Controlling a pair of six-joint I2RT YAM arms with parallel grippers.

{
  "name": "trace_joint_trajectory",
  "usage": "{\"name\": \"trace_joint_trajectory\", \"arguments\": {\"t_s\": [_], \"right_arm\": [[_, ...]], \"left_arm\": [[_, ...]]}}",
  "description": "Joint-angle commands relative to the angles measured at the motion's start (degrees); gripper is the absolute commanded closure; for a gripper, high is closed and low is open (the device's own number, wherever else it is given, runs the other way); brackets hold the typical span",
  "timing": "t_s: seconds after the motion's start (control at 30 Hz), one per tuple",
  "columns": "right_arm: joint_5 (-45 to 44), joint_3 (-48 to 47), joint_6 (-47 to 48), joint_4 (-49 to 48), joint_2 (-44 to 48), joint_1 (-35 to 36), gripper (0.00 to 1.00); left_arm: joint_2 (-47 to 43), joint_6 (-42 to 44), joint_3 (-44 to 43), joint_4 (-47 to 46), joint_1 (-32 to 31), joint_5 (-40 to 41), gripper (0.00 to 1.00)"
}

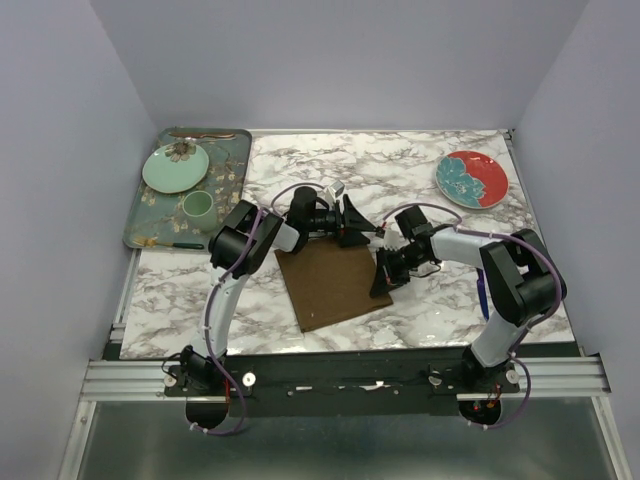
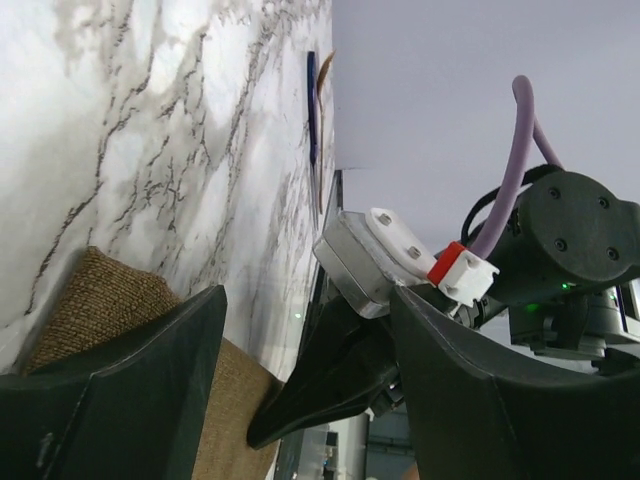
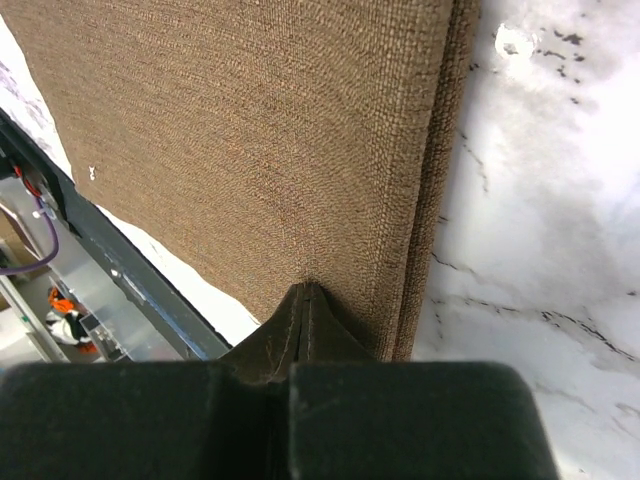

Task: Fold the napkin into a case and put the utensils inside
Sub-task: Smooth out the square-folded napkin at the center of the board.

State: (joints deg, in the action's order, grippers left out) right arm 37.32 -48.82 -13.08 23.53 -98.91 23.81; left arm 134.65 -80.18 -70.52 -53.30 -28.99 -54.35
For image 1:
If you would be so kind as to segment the brown fabric napkin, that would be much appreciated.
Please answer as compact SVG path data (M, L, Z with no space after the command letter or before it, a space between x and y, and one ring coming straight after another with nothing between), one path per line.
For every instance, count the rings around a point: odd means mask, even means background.
M296 320L304 333L393 304L372 298L376 265L366 246L341 248L331 239L310 241L297 254L275 252Z

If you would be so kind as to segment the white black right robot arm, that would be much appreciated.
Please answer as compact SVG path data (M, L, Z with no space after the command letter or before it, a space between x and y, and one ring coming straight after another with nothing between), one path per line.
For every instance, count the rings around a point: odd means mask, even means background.
M566 284L537 233L487 233L460 227L462 219L435 226L414 202L391 211L407 244L376 251L376 270L369 292L372 298L410 282L411 273L431 263L450 261L484 274L492 310L483 331L468 346L460 379L480 392L496 380L496 370L513 358L529 331L559 308Z

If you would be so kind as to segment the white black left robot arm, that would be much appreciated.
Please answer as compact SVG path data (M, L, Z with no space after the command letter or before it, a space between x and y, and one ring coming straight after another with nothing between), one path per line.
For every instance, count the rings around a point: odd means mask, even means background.
M180 352L179 369L174 374L182 389L191 387L209 395L230 378L221 367L231 320L249 277L272 248L296 254L315 233L333 236L342 248L366 246L370 243L367 235L380 231L356 209L340 181L326 189L311 182L289 189L293 198L286 213L280 215L241 201L211 237L211 289L198 331Z

